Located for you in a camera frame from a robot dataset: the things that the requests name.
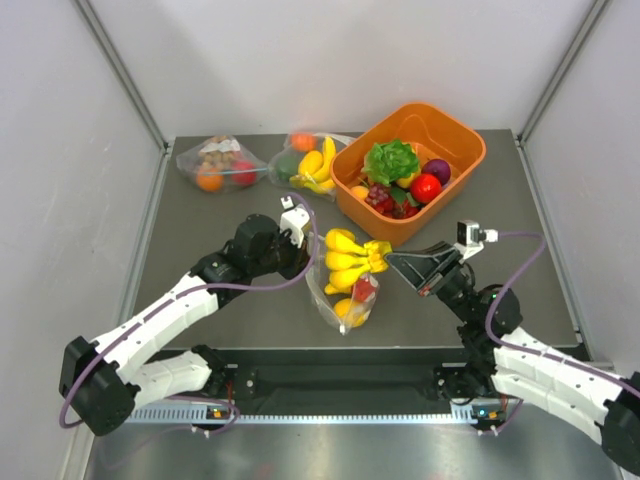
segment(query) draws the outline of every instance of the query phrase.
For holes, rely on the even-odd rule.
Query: orange plastic bin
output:
[[[361,173],[364,157],[373,144],[394,138],[419,144],[421,165],[442,158],[449,162],[452,171],[452,180],[440,195],[417,215],[403,220],[380,215],[350,191],[364,178]],[[338,153],[331,166],[338,207],[374,239],[402,245],[460,193],[485,153],[482,137],[466,125],[432,105],[408,103]]]

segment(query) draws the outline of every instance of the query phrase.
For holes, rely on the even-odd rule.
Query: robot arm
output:
[[[224,386],[225,364],[205,346],[169,360],[146,362],[195,322],[241,295],[243,290],[235,285],[249,285],[254,278],[276,272],[291,279],[304,269],[309,260],[309,213],[289,197],[282,203],[280,225],[264,215],[247,217],[222,250],[200,259],[169,292],[131,320],[91,342],[78,337],[67,345],[60,378],[65,398],[87,365],[106,352],[71,401],[94,434],[113,431],[147,403],[185,391],[204,389],[215,395]]]
[[[497,241],[498,233],[481,230],[475,222],[460,222],[457,240],[455,245],[440,242],[427,250],[385,257],[418,294],[435,295],[462,322],[458,333],[469,361],[451,374],[438,369],[443,395],[521,398],[580,429],[614,462],[639,475],[640,399],[624,387],[640,390],[640,373],[621,378],[533,338],[520,327],[520,304],[511,289],[491,319],[491,330],[502,342],[531,351],[496,344],[485,330],[485,319],[502,286],[476,291],[475,275],[465,261],[483,249],[483,242]]]

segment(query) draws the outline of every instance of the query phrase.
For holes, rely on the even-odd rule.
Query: white label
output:
[[[211,152],[239,152],[240,144],[234,138],[233,140],[223,140],[222,142],[211,142],[200,149],[202,153]]]

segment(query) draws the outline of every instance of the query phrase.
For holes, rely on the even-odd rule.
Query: bag of fruit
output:
[[[269,179],[274,185],[311,191],[333,200],[335,183],[331,162],[354,138],[332,133],[291,133],[284,149],[269,162]]]
[[[267,164],[230,135],[216,135],[181,153],[177,165],[185,177],[210,193],[248,187],[267,173]]]
[[[306,281],[311,291],[311,300],[322,318],[346,335],[352,328],[362,326],[369,318],[378,298],[380,284],[370,273],[362,274],[348,289],[335,289],[329,282],[330,270],[326,265],[328,249],[325,239],[318,237],[318,256],[307,272]],[[315,239],[309,235],[309,249]]]

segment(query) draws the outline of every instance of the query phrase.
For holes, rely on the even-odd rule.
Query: green lettuce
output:
[[[411,145],[396,139],[389,143],[376,143],[364,159],[362,171],[374,182],[390,185],[420,168],[417,155]]]

